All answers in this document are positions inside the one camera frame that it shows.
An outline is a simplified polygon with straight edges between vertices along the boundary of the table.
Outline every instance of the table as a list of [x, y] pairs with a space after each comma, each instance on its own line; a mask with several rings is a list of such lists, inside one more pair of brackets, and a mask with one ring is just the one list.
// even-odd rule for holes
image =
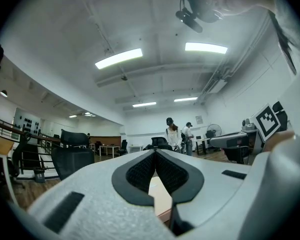
[[12, 201], [18, 205], [14, 189], [12, 188], [10, 177], [9, 177], [9, 171], [8, 171], [8, 154], [10, 150], [12, 149], [14, 145], [14, 142], [5, 138], [0, 137], [0, 158], [2, 159], [3, 164], [3, 174], [5, 178], [6, 185], [8, 187], [10, 196]]
[[206, 155], [207, 154], [207, 151], [206, 151], [206, 144], [205, 144], [205, 141], [208, 141], [210, 140], [211, 138], [201, 138], [201, 139], [194, 139], [193, 142], [195, 142], [196, 144], [196, 153], [198, 154], [199, 156], [199, 147], [198, 147], [198, 142], [202, 142], [202, 150], [203, 150], [203, 153]]
[[99, 147], [99, 155], [101, 157], [101, 148], [105, 148], [106, 150], [106, 155], [108, 155], [108, 148], [112, 148], [112, 158], [115, 158], [115, 148], [120, 148], [119, 146], [103, 146], [101, 145]]
[[139, 146], [139, 145], [130, 145], [129, 146], [129, 153], [131, 153], [131, 149], [133, 149], [133, 148], [139, 148], [139, 151], [142, 151], [142, 148], [143, 148], [144, 146], [143, 145], [141, 145], [141, 146]]
[[89, 149], [93, 150], [93, 154], [96, 153], [96, 145], [95, 144], [89, 144]]
[[168, 221], [171, 215], [172, 197], [158, 176], [151, 179], [148, 194], [154, 198], [155, 215], [162, 222]]

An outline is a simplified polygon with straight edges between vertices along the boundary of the white desk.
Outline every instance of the white desk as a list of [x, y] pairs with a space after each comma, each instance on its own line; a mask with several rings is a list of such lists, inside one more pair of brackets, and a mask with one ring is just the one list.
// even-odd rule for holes
[[101, 157], [101, 148], [105, 148], [106, 155], [108, 155], [108, 148], [112, 148], [112, 158], [115, 158], [115, 148], [120, 148], [119, 146], [100, 146], [99, 147], [99, 155]]
[[131, 153], [131, 149], [133, 149], [133, 148], [139, 148], [139, 151], [142, 151], [142, 148], [143, 148], [144, 146], [139, 146], [139, 145], [130, 145], [129, 146], [129, 153]]
[[172, 198], [159, 177], [153, 177], [150, 181], [149, 196], [154, 198], [154, 212], [162, 222], [170, 219]]
[[196, 144], [196, 153], [198, 154], [199, 156], [199, 148], [198, 148], [198, 142], [202, 142], [202, 151], [203, 153], [206, 155], [207, 154], [207, 151], [206, 151], [206, 144], [205, 144], [205, 141], [208, 141], [210, 140], [211, 138], [201, 138], [201, 139], [192, 139], [193, 142], [195, 142]]
[[93, 154], [96, 153], [96, 145], [95, 144], [89, 144], [89, 149], [93, 150]]

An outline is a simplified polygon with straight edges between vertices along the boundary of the ceiling spotlight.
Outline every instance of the ceiling spotlight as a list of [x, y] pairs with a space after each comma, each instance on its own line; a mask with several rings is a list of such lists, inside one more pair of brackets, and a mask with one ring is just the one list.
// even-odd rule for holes
[[198, 99], [198, 97], [192, 97], [192, 98], [177, 98], [174, 100], [174, 102], [185, 102], [185, 101], [194, 101]]
[[3, 96], [3, 97], [8, 97], [8, 93], [7, 93], [7, 91], [6, 90], [2, 90], [1, 92], [0, 92], [0, 94]]
[[149, 103], [135, 104], [135, 105], [132, 105], [132, 106], [134, 108], [137, 108], [137, 107], [150, 106], [150, 105], [156, 105], [156, 104], [157, 104], [156, 102], [149, 102]]
[[116, 63], [120, 63], [120, 62], [124, 62], [124, 61], [130, 60], [130, 59], [142, 57], [142, 55], [143, 54], [142, 54], [142, 51], [140, 48], [134, 49], [134, 50], [128, 50], [128, 51], [113, 55], [109, 58], [105, 58], [105, 59], [97, 62], [95, 65], [99, 70], [101, 70], [105, 67], [111, 66]]

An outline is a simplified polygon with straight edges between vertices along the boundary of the black rubber pad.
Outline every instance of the black rubber pad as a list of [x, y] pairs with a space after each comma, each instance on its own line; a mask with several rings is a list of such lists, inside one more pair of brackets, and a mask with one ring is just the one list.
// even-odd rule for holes
[[230, 176], [230, 177], [234, 177], [240, 180], [244, 180], [246, 178], [246, 174], [245, 173], [241, 173], [241, 172], [237, 172], [237, 171], [233, 171], [233, 170], [225, 170], [222, 172], [222, 174]]
[[77, 192], [71, 192], [68, 194], [51, 212], [45, 220], [44, 225], [53, 232], [59, 233], [84, 196], [84, 194]]

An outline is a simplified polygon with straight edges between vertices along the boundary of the ceiling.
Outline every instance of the ceiling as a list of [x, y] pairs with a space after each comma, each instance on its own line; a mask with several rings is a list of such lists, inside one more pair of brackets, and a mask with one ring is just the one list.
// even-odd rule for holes
[[[200, 96], [216, 70], [224, 73], [238, 65], [262, 31], [266, 11], [255, 8], [214, 24], [199, 22], [203, 32], [197, 34], [176, 18], [179, 1], [36, 0], [39, 9], [33, 21], [44, 19], [44, 26], [34, 23], [26, 31], [34, 38], [40, 33], [50, 43], [49, 62], [58, 62], [56, 74], [112, 108], [128, 113], [145, 109], [133, 108], [136, 103], [157, 102], [153, 109], [184, 106], [189, 103], [173, 100]], [[185, 51], [186, 42], [221, 45], [228, 51]], [[142, 49], [143, 57], [102, 70], [95, 66], [136, 48]], [[38, 97], [49, 92], [36, 84], [31, 91]], [[49, 93], [45, 100], [57, 104], [62, 99]], [[62, 103], [65, 111], [78, 108]]]
[[[0, 80], [0, 91], [1, 89], [18, 92], [21, 90], [26, 91], [27, 93], [31, 94], [33, 98], [44, 103], [48, 108], [54, 108], [54, 110], [60, 112], [59, 114], [64, 115], [65, 118], [72, 115], [84, 114], [86, 112], [84, 109], [68, 102], [67, 100], [44, 88], [42, 85], [22, 72], [5, 56], [1, 62]], [[83, 116], [83, 118], [92, 119], [92, 117], [87, 116]]]

